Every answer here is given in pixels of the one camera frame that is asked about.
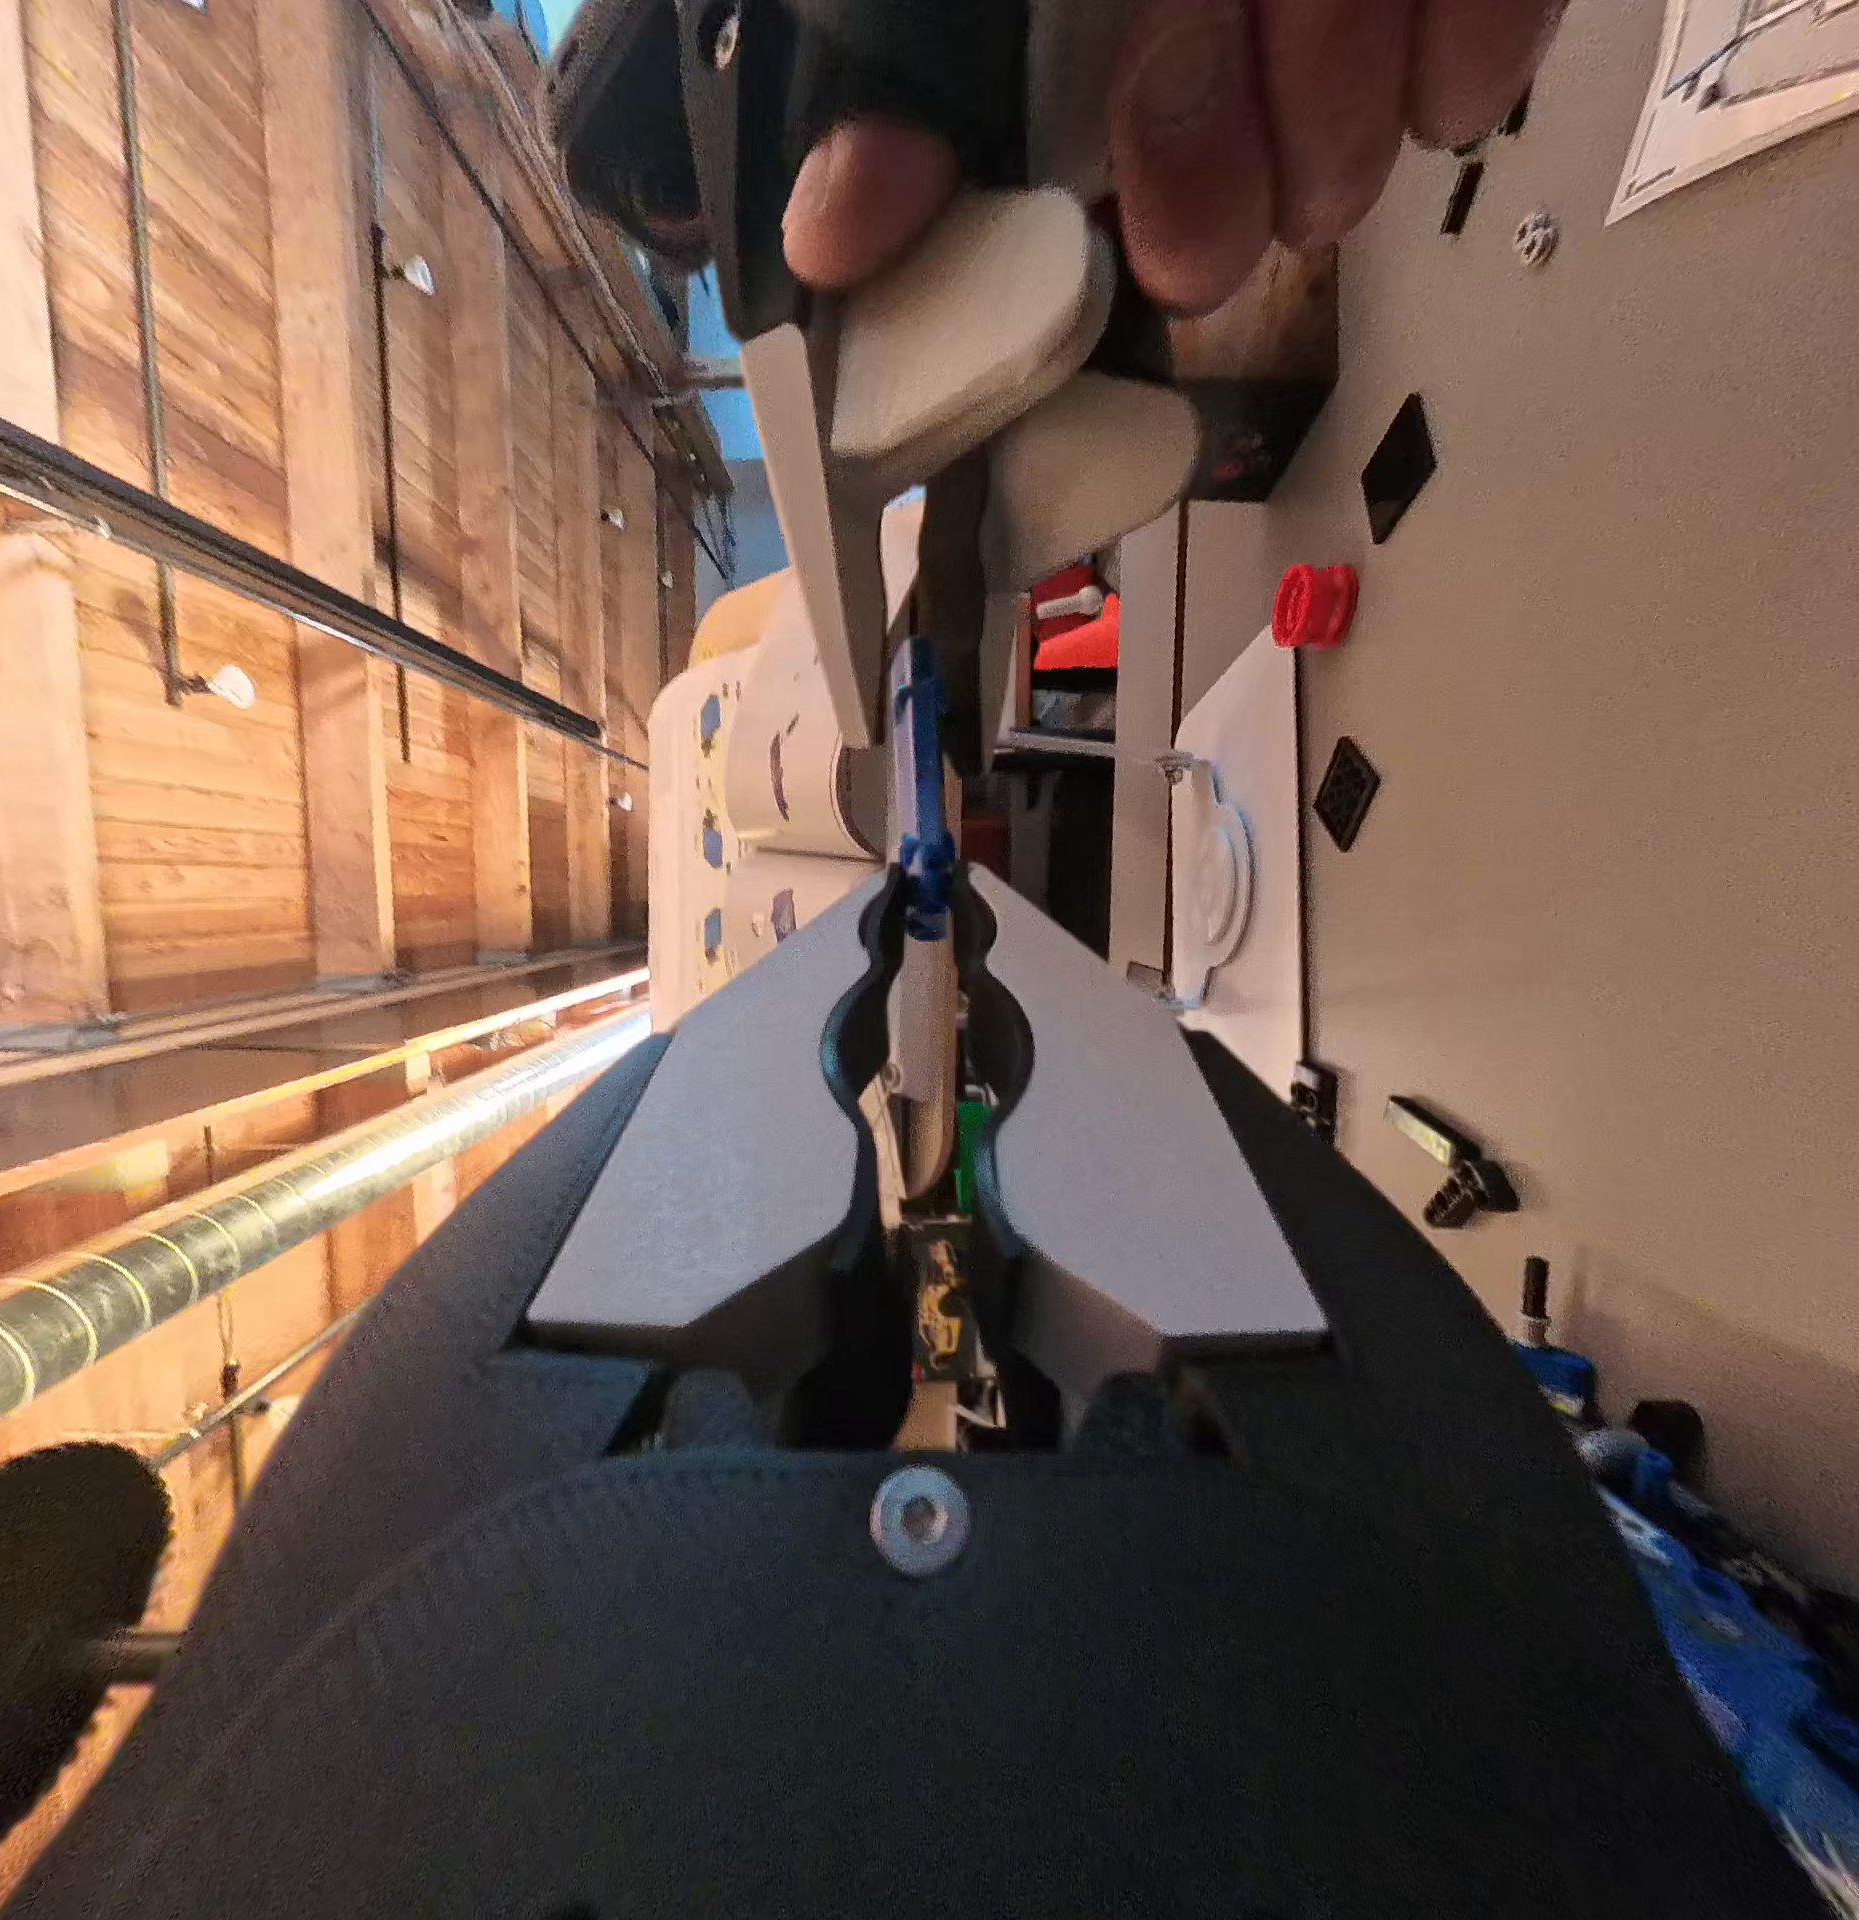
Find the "red floor bin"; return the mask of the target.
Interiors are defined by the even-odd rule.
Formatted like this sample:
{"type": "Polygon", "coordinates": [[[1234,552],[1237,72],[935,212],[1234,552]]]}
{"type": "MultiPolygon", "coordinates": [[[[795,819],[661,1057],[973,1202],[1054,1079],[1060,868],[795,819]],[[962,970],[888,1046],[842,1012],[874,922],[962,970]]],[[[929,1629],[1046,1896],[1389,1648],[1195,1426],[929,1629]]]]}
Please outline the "red floor bin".
{"type": "Polygon", "coordinates": [[[1122,597],[1092,563],[1067,565],[1031,588],[1034,672],[1112,672],[1122,597]]]}

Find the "red wheel rim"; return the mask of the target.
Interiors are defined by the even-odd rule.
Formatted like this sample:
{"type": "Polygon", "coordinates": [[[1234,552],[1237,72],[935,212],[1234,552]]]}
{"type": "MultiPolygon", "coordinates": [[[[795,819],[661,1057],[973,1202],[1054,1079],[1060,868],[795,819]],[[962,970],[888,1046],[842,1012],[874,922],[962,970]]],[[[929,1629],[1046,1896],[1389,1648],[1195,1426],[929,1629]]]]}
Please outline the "red wheel rim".
{"type": "Polygon", "coordinates": [[[1270,640],[1280,651],[1340,647],[1356,602],[1359,571],[1351,565],[1293,565],[1277,583],[1270,640]]]}

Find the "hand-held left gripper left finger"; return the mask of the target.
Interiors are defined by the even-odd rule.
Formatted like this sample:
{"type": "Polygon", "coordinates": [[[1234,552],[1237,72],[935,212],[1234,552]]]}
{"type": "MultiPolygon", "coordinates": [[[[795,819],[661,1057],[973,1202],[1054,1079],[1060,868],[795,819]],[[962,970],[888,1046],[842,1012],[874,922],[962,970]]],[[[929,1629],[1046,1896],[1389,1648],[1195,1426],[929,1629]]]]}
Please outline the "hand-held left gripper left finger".
{"type": "Polygon", "coordinates": [[[872,1129],[891,874],[677,1021],[574,1215],[532,1344],[848,1344],[891,1319],[872,1129]]]}

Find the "small black tile piece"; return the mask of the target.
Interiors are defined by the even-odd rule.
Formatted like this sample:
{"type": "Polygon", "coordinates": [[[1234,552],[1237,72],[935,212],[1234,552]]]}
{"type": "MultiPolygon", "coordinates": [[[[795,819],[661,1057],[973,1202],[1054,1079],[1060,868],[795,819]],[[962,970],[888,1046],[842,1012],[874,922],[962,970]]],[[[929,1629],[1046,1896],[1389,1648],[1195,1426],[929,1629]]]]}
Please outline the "small black tile piece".
{"type": "Polygon", "coordinates": [[[1422,396],[1403,396],[1359,473],[1369,543],[1384,545],[1439,469],[1422,396]]]}

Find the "white book stand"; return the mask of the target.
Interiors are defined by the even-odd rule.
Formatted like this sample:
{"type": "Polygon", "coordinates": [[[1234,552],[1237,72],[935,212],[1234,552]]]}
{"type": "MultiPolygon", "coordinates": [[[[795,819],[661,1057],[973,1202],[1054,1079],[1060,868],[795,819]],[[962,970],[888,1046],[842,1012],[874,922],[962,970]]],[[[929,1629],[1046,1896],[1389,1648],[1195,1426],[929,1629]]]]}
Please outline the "white book stand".
{"type": "Polygon", "coordinates": [[[1189,1021],[1283,1095],[1308,1053],[1298,657],[1264,638],[1280,573],[1266,532],[1258,505],[1195,500],[1122,540],[1108,967],[1170,965],[1170,784],[1155,760],[1195,753],[1245,816],[1253,907],[1189,1021]]]}

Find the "yellow black toy box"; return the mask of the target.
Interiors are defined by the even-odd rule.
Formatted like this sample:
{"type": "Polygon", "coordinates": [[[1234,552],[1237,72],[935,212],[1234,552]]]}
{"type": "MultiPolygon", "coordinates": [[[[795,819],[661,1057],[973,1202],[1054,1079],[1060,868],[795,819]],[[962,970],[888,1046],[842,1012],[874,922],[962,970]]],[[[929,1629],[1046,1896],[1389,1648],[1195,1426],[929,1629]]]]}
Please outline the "yellow black toy box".
{"type": "Polygon", "coordinates": [[[902,1223],[911,1290],[911,1376],[967,1388],[995,1378],[972,1290],[972,1222],[961,1215],[902,1223]]]}

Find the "black square plate piece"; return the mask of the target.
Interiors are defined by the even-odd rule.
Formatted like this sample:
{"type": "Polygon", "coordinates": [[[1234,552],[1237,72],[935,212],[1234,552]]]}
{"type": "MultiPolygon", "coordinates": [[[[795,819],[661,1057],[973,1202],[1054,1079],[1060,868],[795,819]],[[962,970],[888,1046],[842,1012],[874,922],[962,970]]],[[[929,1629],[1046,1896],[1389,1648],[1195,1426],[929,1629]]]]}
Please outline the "black square plate piece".
{"type": "Polygon", "coordinates": [[[1349,738],[1340,734],[1326,761],[1309,810],[1336,852],[1349,852],[1381,790],[1381,773],[1349,738]]]}

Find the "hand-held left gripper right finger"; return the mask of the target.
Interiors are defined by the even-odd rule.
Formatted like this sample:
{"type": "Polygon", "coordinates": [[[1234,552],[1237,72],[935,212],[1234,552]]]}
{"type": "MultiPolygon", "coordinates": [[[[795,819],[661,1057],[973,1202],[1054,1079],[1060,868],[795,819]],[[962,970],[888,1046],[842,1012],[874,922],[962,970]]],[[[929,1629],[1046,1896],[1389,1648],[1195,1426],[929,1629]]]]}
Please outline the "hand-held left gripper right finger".
{"type": "Polygon", "coordinates": [[[961,891],[1008,1344],[1322,1344],[1326,1313],[1173,1014],[989,871],[961,891]]]}

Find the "wrapped ceiling pipe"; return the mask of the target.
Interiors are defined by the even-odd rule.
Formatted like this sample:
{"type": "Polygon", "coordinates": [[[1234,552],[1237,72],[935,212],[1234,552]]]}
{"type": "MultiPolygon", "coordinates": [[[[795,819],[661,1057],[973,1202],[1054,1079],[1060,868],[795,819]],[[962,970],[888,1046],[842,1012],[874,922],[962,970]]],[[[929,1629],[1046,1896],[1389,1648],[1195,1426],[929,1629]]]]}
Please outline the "wrapped ceiling pipe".
{"type": "Polygon", "coordinates": [[[0,1421],[578,1090],[651,1035],[630,1004],[0,1282],[0,1421]]]}

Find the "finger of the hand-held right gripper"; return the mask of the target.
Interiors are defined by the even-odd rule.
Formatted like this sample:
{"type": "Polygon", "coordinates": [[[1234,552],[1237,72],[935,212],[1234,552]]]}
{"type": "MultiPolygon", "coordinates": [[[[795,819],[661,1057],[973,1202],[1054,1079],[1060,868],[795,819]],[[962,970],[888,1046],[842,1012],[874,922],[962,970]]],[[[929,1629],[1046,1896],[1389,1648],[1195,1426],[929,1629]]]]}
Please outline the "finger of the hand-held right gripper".
{"type": "Polygon", "coordinates": [[[883,742],[890,613],[881,509],[829,462],[829,378],[798,323],[742,345],[742,370],[789,567],[844,745],[883,742]]]}
{"type": "Polygon", "coordinates": [[[1020,591],[1017,522],[997,460],[958,459],[924,492],[916,623],[943,686],[943,751],[962,779],[989,770],[1020,591]]]}

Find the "blue curved panel piece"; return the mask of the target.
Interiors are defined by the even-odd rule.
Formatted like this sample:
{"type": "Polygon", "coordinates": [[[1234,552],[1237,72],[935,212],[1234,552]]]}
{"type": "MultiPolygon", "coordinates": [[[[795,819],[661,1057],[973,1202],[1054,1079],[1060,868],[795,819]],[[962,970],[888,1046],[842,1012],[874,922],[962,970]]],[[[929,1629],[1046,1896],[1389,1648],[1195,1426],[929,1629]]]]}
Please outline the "blue curved panel piece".
{"type": "Polygon", "coordinates": [[[911,635],[896,651],[890,685],[894,865],[902,874],[902,928],[924,944],[946,935],[950,883],[958,864],[944,819],[940,717],[943,685],[934,647],[911,635]]]}

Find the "person's right hand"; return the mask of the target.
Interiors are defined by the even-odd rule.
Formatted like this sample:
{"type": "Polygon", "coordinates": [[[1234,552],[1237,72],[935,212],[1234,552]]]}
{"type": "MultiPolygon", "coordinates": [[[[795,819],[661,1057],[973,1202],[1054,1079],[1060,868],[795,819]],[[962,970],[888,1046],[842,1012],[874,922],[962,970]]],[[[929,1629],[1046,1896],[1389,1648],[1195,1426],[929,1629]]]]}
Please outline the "person's right hand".
{"type": "Polygon", "coordinates": [[[1398,151],[1491,135],[1562,15],[1547,3],[1031,5],[1037,78],[1108,187],[1138,292],[1217,313],[1270,247],[1319,253],[1398,151]]]}

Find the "colourful sticker sheet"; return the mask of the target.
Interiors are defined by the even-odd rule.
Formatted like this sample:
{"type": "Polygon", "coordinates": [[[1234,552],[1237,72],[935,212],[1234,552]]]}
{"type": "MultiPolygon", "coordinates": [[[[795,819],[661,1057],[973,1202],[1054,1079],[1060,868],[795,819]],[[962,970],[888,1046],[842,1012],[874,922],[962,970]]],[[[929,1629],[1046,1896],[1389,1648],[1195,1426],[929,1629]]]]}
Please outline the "colourful sticker sheet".
{"type": "Polygon", "coordinates": [[[1859,3],[1668,3],[1606,224],[1859,114],[1859,3]]]}

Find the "instruction booklet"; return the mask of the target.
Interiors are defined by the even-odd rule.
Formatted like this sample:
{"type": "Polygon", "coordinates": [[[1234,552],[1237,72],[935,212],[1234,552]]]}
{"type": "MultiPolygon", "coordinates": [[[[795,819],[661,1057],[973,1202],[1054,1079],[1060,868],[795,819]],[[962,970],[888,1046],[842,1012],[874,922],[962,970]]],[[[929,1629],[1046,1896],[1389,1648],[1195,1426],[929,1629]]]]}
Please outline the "instruction booklet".
{"type": "Polygon", "coordinates": [[[666,1034],[894,854],[891,760],[844,745],[792,573],[755,647],[654,698],[649,774],[649,996],[666,1034]]]}

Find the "toy brick truck model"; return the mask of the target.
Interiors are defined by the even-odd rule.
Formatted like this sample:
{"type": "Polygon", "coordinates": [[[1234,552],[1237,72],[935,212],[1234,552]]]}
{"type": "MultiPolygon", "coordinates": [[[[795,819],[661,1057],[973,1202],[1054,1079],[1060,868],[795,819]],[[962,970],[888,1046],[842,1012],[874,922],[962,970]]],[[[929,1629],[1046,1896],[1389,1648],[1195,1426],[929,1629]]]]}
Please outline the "toy brick truck model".
{"type": "Polygon", "coordinates": [[[1762,1548],[1699,1491],[1680,1400],[1600,1418],[1595,1366],[1526,1314],[1516,1351],[1565,1421],[1662,1639],[1743,1787],[1837,1916],[1859,1916],[1859,1603],[1762,1548]]]}

